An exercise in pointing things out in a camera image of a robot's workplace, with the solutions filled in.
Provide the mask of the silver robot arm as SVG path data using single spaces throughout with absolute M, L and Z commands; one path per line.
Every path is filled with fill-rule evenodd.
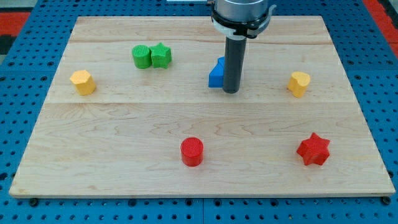
M 255 39 L 267 29 L 276 7 L 268 0 L 215 0 L 211 20 L 231 40 Z

